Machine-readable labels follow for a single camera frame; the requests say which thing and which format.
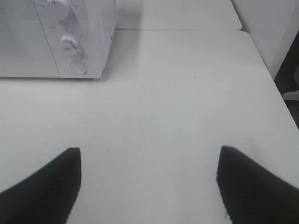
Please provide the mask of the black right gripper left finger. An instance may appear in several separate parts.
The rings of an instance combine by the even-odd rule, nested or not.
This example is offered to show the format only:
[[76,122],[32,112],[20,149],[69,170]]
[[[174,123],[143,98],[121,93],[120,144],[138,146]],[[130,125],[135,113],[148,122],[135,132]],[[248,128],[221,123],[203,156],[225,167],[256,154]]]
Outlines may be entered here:
[[0,193],[0,222],[65,224],[78,197],[81,179],[80,149],[68,148]]

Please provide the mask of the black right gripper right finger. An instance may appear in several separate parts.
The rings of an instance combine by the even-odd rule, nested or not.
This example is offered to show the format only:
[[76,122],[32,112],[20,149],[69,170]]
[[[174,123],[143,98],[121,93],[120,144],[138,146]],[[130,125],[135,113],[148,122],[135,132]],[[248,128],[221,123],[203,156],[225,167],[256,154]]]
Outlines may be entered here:
[[216,181],[234,224],[299,222],[298,188],[234,147],[221,147]]

